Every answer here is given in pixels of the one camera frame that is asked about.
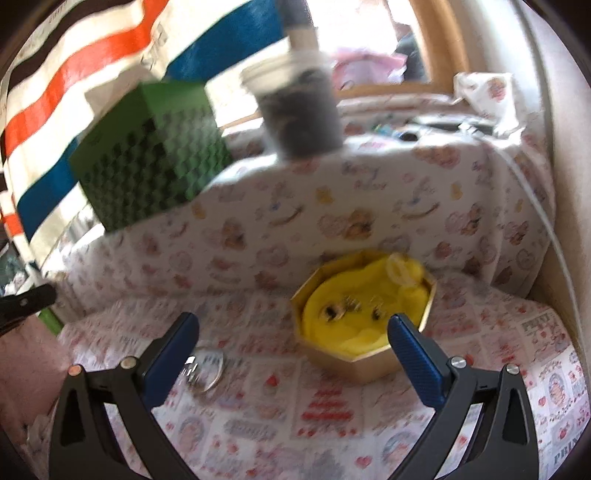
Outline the yellow cloth pouch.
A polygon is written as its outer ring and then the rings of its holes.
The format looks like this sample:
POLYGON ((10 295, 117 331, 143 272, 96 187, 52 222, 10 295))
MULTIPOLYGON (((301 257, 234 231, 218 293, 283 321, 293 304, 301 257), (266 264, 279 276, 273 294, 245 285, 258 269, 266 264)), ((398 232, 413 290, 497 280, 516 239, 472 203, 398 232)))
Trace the yellow cloth pouch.
POLYGON ((315 287, 304 304, 301 334, 317 347, 354 359, 388 344, 387 326, 394 315, 404 314, 420 326, 431 291, 424 265, 394 253, 315 287), (346 297, 359 300, 361 310, 346 311, 346 297))

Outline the gold octagonal jewelry box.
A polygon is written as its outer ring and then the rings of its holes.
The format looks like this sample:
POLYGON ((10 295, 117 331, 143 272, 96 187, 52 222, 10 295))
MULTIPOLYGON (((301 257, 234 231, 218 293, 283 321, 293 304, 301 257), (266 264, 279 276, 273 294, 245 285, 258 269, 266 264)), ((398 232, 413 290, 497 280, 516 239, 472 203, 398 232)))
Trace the gold octagonal jewelry box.
POLYGON ((424 331, 435 300, 436 279, 401 253, 362 250, 315 270, 290 299, 294 335, 318 368, 367 384, 400 368, 387 326, 405 314, 424 331))

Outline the grey power bank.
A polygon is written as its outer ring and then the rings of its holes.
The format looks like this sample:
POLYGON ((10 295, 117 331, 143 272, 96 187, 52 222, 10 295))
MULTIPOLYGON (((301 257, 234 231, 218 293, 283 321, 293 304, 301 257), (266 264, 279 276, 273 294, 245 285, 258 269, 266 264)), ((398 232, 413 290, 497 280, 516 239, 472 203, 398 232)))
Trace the grey power bank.
POLYGON ((462 128, 475 128, 485 134, 490 134, 495 129, 495 124, 474 116, 457 116, 457 115, 418 115, 412 117, 408 124, 422 125, 429 128, 444 130, 444 131, 458 131, 462 128))

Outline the baby bear print cloth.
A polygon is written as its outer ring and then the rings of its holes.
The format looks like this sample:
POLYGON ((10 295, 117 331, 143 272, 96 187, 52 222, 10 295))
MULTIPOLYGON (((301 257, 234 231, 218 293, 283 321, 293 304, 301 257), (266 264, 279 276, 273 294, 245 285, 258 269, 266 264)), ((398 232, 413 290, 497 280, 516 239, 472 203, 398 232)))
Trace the baby bear print cloth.
POLYGON ((419 127, 417 115, 472 114, 447 96, 377 97, 342 105, 341 150, 290 162, 263 128, 228 136, 238 161, 197 198, 78 243, 56 282, 76 317, 124 297, 287 289, 319 265, 363 249, 408 254, 526 295, 555 220, 550 164, 524 126, 480 141, 419 127))

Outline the striped canvas tote bag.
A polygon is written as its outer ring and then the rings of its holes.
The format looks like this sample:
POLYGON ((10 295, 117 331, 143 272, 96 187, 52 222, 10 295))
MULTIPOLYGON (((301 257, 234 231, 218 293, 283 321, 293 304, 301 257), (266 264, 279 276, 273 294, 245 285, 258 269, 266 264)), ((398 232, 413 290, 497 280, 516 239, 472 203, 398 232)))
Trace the striped canvas tote bag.
POLYGON ((70 157, 143 81, 208 80, 283 38, 273 1, 66 1, 1 82, 1 196, 26 262, 43 263, 84 207, 70 157))

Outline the pink garment outside window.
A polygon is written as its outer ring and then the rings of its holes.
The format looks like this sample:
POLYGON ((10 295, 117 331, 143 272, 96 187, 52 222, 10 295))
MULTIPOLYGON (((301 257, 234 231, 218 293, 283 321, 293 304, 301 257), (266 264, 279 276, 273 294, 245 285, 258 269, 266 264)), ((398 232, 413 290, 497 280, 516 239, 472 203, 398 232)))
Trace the pink garment outside window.
POLYGON ((407 70, 407 56, 399 53, 341 50, 332 59, 332 86, 339 91, 365 85, 400 84, 407 70))

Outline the clear plastic cup dark contents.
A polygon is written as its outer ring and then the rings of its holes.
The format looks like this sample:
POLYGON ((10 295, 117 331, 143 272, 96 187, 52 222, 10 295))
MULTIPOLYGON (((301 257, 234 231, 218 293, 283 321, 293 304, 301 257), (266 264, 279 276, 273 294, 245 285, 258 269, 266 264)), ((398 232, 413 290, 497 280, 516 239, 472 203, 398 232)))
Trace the clear plastic cup dark contents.
POLYGON ((267 135, 283 158, 304 160, 342 148, 344 132, 327 55, 291 50, 245 68, 240 80, 256 98, 267 135))

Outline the wooden window frame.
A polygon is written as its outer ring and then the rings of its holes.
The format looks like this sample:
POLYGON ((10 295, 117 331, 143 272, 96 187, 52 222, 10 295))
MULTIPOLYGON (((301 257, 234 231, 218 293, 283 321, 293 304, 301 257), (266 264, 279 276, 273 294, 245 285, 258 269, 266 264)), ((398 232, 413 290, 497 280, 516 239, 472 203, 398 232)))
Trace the wooden window frame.
POLYGON ((365 85, 335 94, 450 94, 455 76, 471 69, 466 41, 448 1, 308 1, 315 45, 332 60, 341 50, 405 54, 400 84, 365 85))

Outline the gold cluster earring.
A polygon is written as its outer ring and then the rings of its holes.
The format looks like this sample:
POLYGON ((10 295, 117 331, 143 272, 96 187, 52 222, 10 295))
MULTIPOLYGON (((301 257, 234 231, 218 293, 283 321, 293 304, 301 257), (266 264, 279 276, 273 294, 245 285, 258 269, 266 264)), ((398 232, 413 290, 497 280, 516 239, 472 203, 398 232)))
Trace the gold cluster earring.
POLYGON ((344 307, 348 312, 359 312, 362 308, 362 304, 357 299, 346 297, 344 300, 344 307))

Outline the green checkered tissue box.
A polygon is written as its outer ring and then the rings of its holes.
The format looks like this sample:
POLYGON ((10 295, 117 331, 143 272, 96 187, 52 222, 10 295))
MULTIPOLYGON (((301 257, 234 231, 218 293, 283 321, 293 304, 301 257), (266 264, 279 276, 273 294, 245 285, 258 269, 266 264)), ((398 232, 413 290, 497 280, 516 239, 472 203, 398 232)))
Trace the green checkered tissue box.
POLYGON ((193 200, 232 164, 204 84, 143 83, 114 105, 69 159, 108 232, 193 200))

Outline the pink print bed sheet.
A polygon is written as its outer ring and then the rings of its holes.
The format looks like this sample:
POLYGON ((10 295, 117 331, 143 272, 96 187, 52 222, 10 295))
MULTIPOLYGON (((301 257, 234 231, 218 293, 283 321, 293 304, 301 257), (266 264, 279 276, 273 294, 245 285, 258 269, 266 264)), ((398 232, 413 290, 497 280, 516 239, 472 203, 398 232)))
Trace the pink print bed sheet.
MULTIPOLYGON (((111 368, 184 311, 197 315, 219 381, 197 393, 178 380, 153 414, 203 479, 384 479, 432 417, 403 373, 356 385, 312 366, 294 339, 287 294, 121 300, 66 326, 59 349, 89 371, 111 368)), ((590 419, 583 368, 556 312, 447 271, 426 332, 473 367, 520 368, 549 478, 590 419)))

